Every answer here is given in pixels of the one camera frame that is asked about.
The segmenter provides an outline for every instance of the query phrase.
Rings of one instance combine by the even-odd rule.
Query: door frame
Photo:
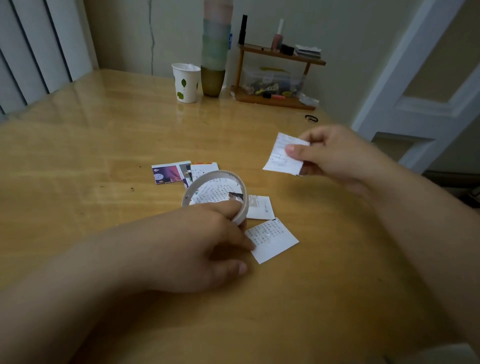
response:
[[[416,173],[480,113],[480,65],[447,103],[403,96],[463,3],[424,0],[352,124],[369,141],[376,133],[411,138],[413,145],[399,163]]]

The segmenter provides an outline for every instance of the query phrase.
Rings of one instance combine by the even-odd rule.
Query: stacked cups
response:
[[[233,0],[204,0],[202,46],[202,89],[204,95],[218,97],[227,64]]]

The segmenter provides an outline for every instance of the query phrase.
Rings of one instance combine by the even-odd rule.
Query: nail polish bottle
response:
[[[280,50],[283,44],[283,19],[280,19],[280,24],[278,25],[278,30],[275,36],[273,37],[272,50]]]

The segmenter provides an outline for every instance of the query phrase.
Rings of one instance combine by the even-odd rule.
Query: fingernail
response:
[[[247,273],[247,265],[240,261],[240,264],[239,264],[239,276],[243,276],[245,273]]]
[[[293,153],[293,152],[295,152],[295,146],[293,144],[289,144],[285,147],[285,151],[287,153]]]

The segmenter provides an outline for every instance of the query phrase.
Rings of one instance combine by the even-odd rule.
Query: paper cup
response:
[[[172,68],[177,100],[187,103],[195,102],[197,100],[200,67],[193,64],[174,63]]]

